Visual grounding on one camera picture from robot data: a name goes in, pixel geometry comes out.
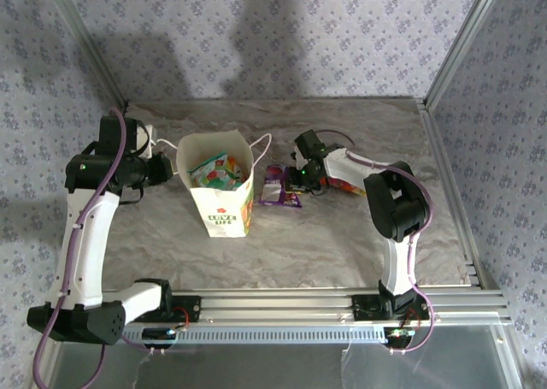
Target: colorful package in bag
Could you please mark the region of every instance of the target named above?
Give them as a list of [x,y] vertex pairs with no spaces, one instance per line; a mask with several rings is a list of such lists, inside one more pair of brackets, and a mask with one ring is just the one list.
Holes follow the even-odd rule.
[[235,158],[223,151],[188,171],[194,187],[232,191],[245,181]]

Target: table surface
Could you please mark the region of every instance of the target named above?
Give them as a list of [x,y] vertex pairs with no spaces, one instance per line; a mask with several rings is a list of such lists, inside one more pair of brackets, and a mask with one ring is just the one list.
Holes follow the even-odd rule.
[[[435,203],[433,223],[420,238],[416,276],[422,285],[469,282],[464,256],[421,118],[413,100],[202,101],[147,103],[128,116],[153,124],[175,144],[190,133],[237,128],[252,142],[273,135],[256,167],[255,201],[265,168],[292,163],[293,140],[310,129],[336,129],[356,141],[356,152],[379,162],[404,160]],[[346,144],[331,133],[330,144]],[[175,150],[162,144],[172,160]],[[376,287],[385,241],[364,197],[329,191],[301,196],[303,208],[255,202],[250,234],[211,239],[178,177],[145,190],[136,205],[118,208],[110,229],[103,287],[121,289],[142,277],[168,279],[173,289],[231,287]]]

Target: purple snack package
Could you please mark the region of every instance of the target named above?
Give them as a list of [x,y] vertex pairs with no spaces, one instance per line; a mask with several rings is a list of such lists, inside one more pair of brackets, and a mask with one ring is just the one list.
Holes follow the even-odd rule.
[[266,168],[266,178],[262,196],[258,203],[262,205],[281,205],[284,207],[302,208],[298,195],[285,192],[284,182],[288,174],[286,165],[272,164]]

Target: red wire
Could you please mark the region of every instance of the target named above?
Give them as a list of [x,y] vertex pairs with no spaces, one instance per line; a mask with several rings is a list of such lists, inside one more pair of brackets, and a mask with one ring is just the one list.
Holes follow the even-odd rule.
[[420,318],[420,316],[418,315],[418,312],[416,312],[416,311],[415,311],[414,309],[412,309],[412,308],[409,308],[408,313],[407,313],[407,320],[408,320],[408,318],[409,318],[409,314],[412,314],[412,315],[414,315],[414,316],[416,317],[416,319],[418,320],[418,329],[420,329],[420,327],[421,327],[421,318]]
[[185,327],[189,327],[190,326],[190,316],[188,315],[188,311],[186,309],[184,309],[182,306],[175,306],[173,308],[173,312],[175,310],[179,310],[181,312],[184,312],[184,314],[185,314]]

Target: bag handle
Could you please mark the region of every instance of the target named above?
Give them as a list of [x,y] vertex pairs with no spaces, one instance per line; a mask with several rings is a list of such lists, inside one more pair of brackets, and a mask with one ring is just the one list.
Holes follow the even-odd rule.
[[255,141],[253,144],[250,144],[249,147],[252,148],[254,145],[260,143],[263,139],[265,139],[266,137],[268,137],[268,144],[266,145],[266,148],[264,149],[264,151],[261,153],[261,155],[259,155],[259,157],[257,159],[255,159],[255,162],[253,162],[253,169],[255,168],[255,165],[260,161],[260,159],[266,155],[266,152],[268,151],[268,148],[270,148],[270,144],[272,143],[272,134],[270,133],[267,133],[267,134],[264,134],[262,135],[257,141]]

